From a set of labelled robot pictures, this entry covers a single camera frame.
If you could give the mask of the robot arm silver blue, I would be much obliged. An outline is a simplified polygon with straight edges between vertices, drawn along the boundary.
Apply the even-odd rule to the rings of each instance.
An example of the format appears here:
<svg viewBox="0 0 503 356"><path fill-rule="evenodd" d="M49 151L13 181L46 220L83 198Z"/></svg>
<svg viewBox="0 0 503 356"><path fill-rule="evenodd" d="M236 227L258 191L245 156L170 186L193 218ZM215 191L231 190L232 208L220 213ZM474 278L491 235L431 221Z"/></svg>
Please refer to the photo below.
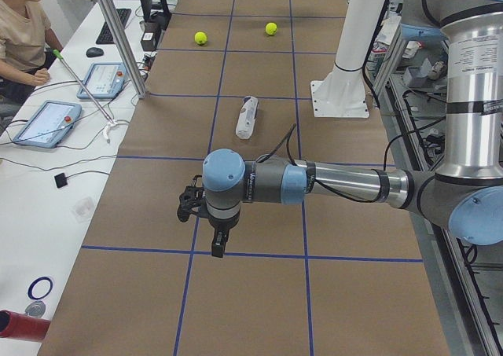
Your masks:
<svg viewBox="0 0 503 356"><path fill-rule="evenodd" d="M446 140L433 172L330 167L229 149L203 163L199 216L214 228L223 257L243 203L299 204L308 193L411 211L471 244L502 239L502 0L405 0L405 25L437 27L448 38Z"/></svg>

